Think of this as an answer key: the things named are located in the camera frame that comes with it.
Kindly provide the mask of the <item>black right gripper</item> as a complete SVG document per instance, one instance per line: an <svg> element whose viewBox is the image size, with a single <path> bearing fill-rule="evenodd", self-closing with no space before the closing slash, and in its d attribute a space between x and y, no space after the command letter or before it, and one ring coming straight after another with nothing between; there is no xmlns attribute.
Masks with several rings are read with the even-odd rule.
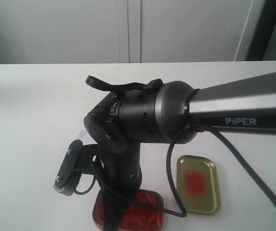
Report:
<svg viewBox="0 0 276 231"><path fill-rule="evenodd" d="M131 201L136 198L142 183L140 147L139 143L135 143L121 154L99 149L99 157L103 163L99 168L99 175L104 182L100 186L105 231L118 230Z"/></svg>

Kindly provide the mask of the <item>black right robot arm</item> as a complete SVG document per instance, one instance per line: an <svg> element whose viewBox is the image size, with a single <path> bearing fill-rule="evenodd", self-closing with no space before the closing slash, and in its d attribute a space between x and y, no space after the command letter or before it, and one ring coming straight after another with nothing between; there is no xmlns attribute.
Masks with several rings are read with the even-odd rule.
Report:
<svg viewBox="0 0 276 231"><path fill-rule="evenodd" d="M141 186L140 146L167 143L166 172L184 218L186 210L171 174L171 154L198 132L215 135L234 155L276 208L276 195L224 136L224 132L276 134L276 72L195 89L182 81L112 85L88 76L87 85L106 91L84 118L97 142L92 168L102 189L105 231L116 231Z"/></svg>

